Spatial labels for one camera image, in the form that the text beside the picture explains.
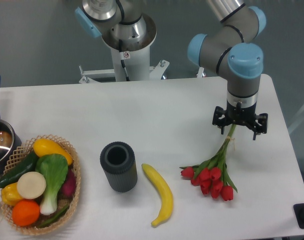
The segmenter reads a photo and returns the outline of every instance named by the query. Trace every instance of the fake vegetable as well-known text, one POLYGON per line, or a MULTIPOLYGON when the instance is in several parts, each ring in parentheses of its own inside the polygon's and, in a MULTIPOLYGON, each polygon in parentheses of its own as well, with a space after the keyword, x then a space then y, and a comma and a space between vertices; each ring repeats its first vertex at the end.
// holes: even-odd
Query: fake vegetable
POLYGON ((45 220, 44 222, 42 222, 38 228, 45 228, 46 226, 51 225, 52 223, 56 222, 57 220, 59 220, 59 218, 61 216, 63 216, 66 211, 68 210, 69 204, 65 205, 63 208, 61 208, 61 210, 59 210, 53 217, 45 220))
POLYGON ((20 227, 36 222, 39 216, 40 207, 34 200, 23 199, 12 210, 13 223, 20 227))
POLYGON ((7 205, 15 206, 23 198, 17 191, 17 182, 11 183, 1 190, 2 202, 7 205))
POLYGON ((39 157, 57 153, 63 155, 66 158, 68 165, 71 165, 73 163, 71 155, 53 140, 46 138, 37 139, 33 144, 33 149, 36 155, 39 157))
POLYGON ((41 164, 35 170, 42 174, 46 181, 40 211, 43 215, 50 215, 57 209, 57 193, 67 175, 67 161, 63 155, 56 153, 40 157, 39 161, 41 164))
POLYGON ((76 178, 72 169, 68 169, 66 180, 61 187, 61 193, 67 197, 73 196, 76 189, 76 178))
POLYGON ((38 198, 43 194, 45 187, 45 178, 36 171, 23 174, 17 182, 17 191, 25 199, 38 198))
POLYGON ((31 151, 21 162, 0 178, 0 189, 16 183, 23 174, 34 171, 37 160, 38 156, 34 151, 31 151))

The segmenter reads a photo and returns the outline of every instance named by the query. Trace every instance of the red tulip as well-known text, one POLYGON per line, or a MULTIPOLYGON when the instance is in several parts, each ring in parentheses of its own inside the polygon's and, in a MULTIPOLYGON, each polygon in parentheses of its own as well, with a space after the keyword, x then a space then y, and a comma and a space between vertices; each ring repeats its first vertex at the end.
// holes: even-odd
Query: red tulip
POLYGON ((223 182, 221 180, 216 180, 216 181, 213 181, 213 186, 212 188, 216 191, 218 191, 218 193, 220 193, 220 191, 222 190, 223 188, 223 182))
POLYGON ((222 175, 222 171, 218 167, 214 167, 211 170, 211 180, 215 181, 222 175))
POLYGON ((204 168, 200 173, 200 179, 201 181, 205 181, 211 178, 211 171, 208 170, 208 168, 204 168))
POLYGON ((200 184, 201 180, 200 180, 200 176, 198 175, 195 179, 191 179, 191 184, 194 186, 198 186, 200 184))
POLYGON ((212 198, 216 199, 220 195, 220 192, 215 190, 213 187, 211 188, 211 196, 212 198))
POLYGON ((202 181, 200 183, 201 191, 204 195, 206 195, 210 192, 211 185, 212 185, 212 181, 210 179, 202 181))
POLYGON ((187 167, 187 168, 185 168, 184 170, 181 171, 181 175, 183 177, 191 179, 194 176, 194 170, 191 166, 189 166, 189 167, 187 167))
POLYGON ((224 199, 224 201, 230 201, 233 200, 233 188, 231 186, 223 186, 221 190, 221 196, 224 199))

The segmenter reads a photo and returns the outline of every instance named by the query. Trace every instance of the black cylinder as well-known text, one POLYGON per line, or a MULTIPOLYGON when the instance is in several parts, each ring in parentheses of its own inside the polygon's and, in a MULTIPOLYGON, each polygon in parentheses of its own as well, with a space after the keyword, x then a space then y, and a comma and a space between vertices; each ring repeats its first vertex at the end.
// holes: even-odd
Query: black cylinder
POLYGON ((127 192, 137 183, 133 149, 124 142, 112 142, 101 152, 100 163, 112 189, 127 192))

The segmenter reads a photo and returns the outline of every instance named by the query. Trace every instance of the yellow bell pepper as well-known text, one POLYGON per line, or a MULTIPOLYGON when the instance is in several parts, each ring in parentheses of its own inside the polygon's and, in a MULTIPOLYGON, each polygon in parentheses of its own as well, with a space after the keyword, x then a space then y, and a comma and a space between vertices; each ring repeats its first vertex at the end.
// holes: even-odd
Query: yellow bell pepper
POLYGON ((2 201, 10 206, 15 206, 23 198, 17 191, 17 182, 7 185, 1 190, 2 201))

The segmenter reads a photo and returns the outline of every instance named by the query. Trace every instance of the yellow squash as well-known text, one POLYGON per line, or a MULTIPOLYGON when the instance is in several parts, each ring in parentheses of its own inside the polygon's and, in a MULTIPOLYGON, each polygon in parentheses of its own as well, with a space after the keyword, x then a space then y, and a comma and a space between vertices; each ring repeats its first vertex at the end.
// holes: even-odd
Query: yellow squash
POLYGON ((151 223, 153 227, 157 227, 159 224, 168 220, 172 215, 174 207, 173 194, 163 177, 151 165, 143 163, 142 169, 161 196, 161 209, 157 218, 151 223))
POLYGON ((68 165, 71 165, 73 163, 73 158, 71 157, 71 155, 66 150, 64 150, 59 144, 50 139, 37 139, 34 142, 33 150, 35 154, 39 157, 56 153, 61 154, 66 158, 68 165))

